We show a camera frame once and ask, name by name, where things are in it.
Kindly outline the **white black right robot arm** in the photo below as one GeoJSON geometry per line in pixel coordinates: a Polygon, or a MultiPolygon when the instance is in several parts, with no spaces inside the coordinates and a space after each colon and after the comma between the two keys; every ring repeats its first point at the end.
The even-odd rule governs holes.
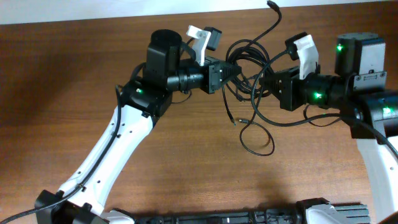
{"type": "Polygon", "coordinates": [[[386,89],[386,43],[377,34],[341,34],[336,42],[334,75],[322,75],[312,36],[286,40],[287,53],[300,65],[257,83],[270,91],[283,110],[302,105],[337,109],[368,172],[379,221],[397,216],[397,91],[386,89]]]}

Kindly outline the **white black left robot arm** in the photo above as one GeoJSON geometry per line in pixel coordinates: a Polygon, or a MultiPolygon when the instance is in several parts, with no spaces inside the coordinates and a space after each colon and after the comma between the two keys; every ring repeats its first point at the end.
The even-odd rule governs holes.
{"type": "Polygon", "coordinates": [[[35,201],[39,223],[133,223],[128,212],[104,209],[126,162],[172,103],[176,91],[195,88],[212,94],[241,72],[237,65],[206,55],[216,50],[221,32],[190,26],[184,42],[172,30],[152,33],[147,59],[116,89],[118,101],[105,132],[77,171],[56,193],[35,201]]]}

